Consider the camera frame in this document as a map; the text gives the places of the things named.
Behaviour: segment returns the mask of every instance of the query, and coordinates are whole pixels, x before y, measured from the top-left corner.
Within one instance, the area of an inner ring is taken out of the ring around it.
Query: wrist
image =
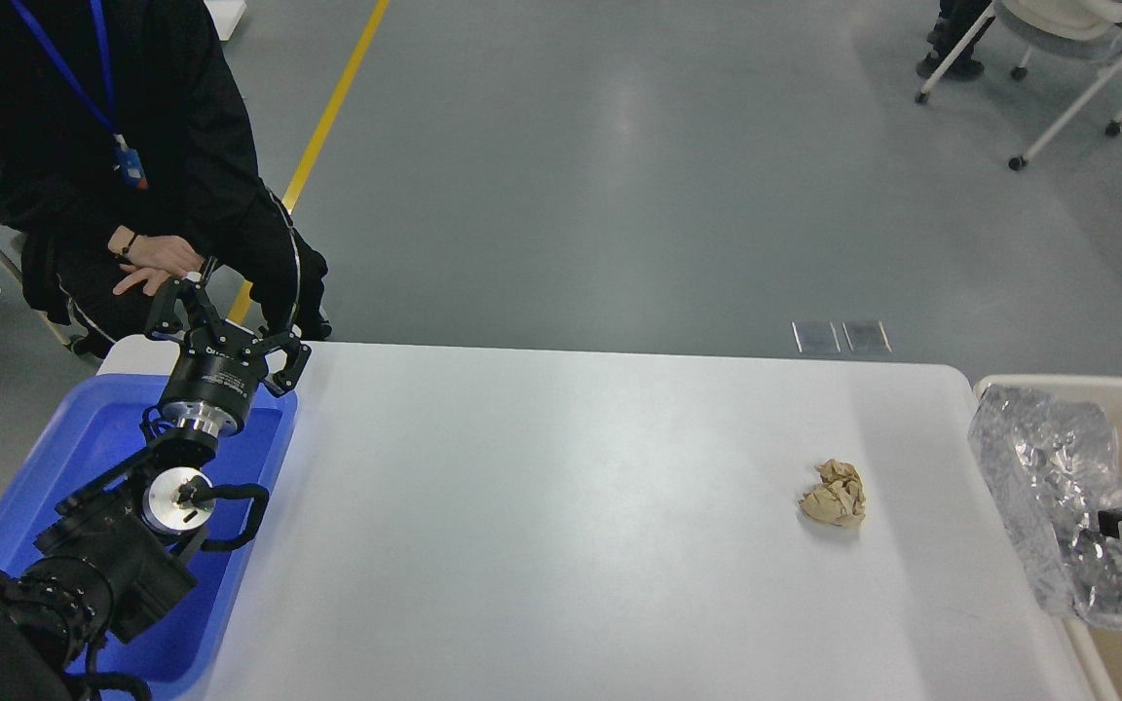
[[[107,240],[107,250],[114,256],[117,261],[129,262],[129,252],[132,251],[132,246],[137,243],[138,237],[139,234],[130,228],[120,225],[116,228],[111,239]]]

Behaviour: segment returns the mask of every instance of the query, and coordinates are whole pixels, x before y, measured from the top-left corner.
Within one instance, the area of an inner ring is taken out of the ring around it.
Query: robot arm
[[[187,324],[174,315],[177,301]],[[201,467],[245,427],[258,385],[276,396],[293,390],[309,347],[223,321],[201,279],[171,280],[147,332],[175,339],[181,354],[142,418],[146,445],[55,506],[59,519],[37,536],[40,559],[21,577],[0,572],[0,701],[85,701],[110,689],[148,700],[141,680],[99,673],[107,634],[128,643],[150,629],[196,585],[194,555],[237,550],[263,523],[266,489],[211,483]],[[273,351],[286,356],[279,372],[268,371]],[[252,505],[240,535],[210,541],[205,522],[220,498]],[[68,674],[81,653],[85,674]]]

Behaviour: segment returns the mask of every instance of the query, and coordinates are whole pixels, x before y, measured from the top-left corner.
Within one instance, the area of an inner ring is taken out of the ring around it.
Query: wire
[[[157,412],[158,416],[150,418],[151,412]],[[146,436],[146,443],[150,443],[151,440],[158,439],[159,435],[164,434],[165,431],[173,426],[171,426],[167,418],[164,418],[164,414],[162,414],[159,405],[155,404],[153,407],[146,407],[146,409],[141,412],[141,424],[139,427],[141,427],[141,434]]]

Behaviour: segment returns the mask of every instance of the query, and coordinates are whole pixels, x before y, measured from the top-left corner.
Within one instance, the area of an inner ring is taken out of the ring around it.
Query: crumpled aluminum foil
[[[1122,510],[1103,409],[991,386],[969,444],[1041,608],[1122,630],[1122,542],[1098,533],[1100,510]]]

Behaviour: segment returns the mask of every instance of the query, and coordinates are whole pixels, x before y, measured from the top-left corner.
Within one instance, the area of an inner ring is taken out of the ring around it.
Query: person
[[[28,305],[100,357],[210,257],[268,332],[330,333],[327,261],[259,177],[202,0],[0,0],[0,223],[26,234]]]
[[[976,24],[976,19],[985,12],[985,8],[988,6],[990,0],[939,0],[938,19],[934,22],[932,31],[929,33],[929,44],[932,45],[932,49],[920,63],[917,63],[917,75],[921,77],[934,75],[942,59],[954,52],[958,41],[964,38],[967,30],[971,30],[972,26]],[[945,77],[971,81],[984,74],[985,65],[978,59],[972,58],[972,53],[976,48],[976,43],[981,40],[981,36],[985,35],[986,28],[988,26],[981,27],[971,44],[965,46],[964,52],[947,68]]]

